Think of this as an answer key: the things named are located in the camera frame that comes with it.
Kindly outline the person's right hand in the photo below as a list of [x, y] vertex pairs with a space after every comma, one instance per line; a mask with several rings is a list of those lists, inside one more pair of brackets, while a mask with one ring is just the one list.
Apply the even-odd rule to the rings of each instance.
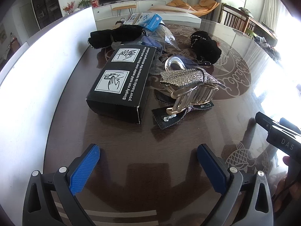
[[300, 163], [289, 156], [284, 156], [283, 162], [288, 166], [288, 173], [278, 183], [274, 202], [279, 201], [285, 192], [297, 201], [300, 199]]

